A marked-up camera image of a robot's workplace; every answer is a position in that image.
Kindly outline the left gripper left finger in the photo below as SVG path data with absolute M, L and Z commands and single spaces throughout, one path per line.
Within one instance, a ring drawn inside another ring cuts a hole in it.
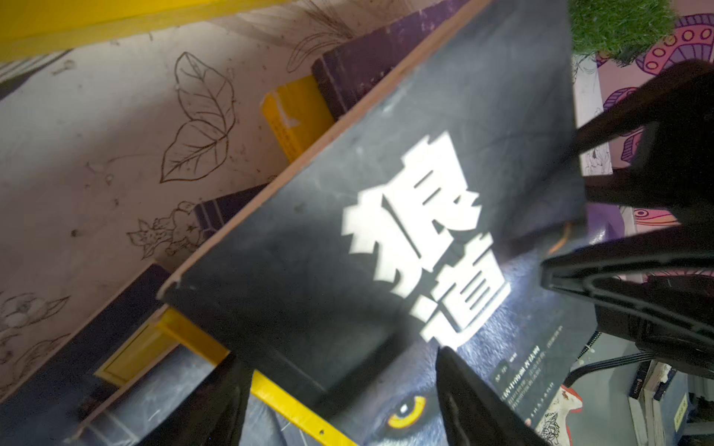
M 141 445 L 237 445 L 254 370 L 226 357 Z

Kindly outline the black wolf cover book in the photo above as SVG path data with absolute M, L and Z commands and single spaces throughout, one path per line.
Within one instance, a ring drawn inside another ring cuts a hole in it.
M 159 297 L 359 444 L 442 445 L 453 349 L 526 427 L 593 307 L 565 1 L 472 1 L 227 222 Z

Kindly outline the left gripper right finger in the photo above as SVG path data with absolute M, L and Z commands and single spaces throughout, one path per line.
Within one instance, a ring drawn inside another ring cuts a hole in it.
M 439 349 L 435 370 L 448 444 L 548 445 L 453 349 Z

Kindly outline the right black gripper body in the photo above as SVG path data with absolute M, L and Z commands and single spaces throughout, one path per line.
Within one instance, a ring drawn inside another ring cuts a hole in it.
M 582 126 L 581 154 L 641 130 L 629 168 L 586 180 L 599 204 L 664 209 L 674 227 L 543 261 L 541 284 L 595 305 L 602 331 L 630 340 L 635 362 L 713 375 L 713 66 L 672 65 Z

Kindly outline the purple old man book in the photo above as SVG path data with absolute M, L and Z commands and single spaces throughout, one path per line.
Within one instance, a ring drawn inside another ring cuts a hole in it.
M 218 232 L 267 186 L 258 185 L 197 204 L 193 208 L 193 215 L 201 231 L 201 241 L 206 241 Z
M 313 65 L 327 108 L 338 121 L 467 2 L 440 1 L 325 52 Z

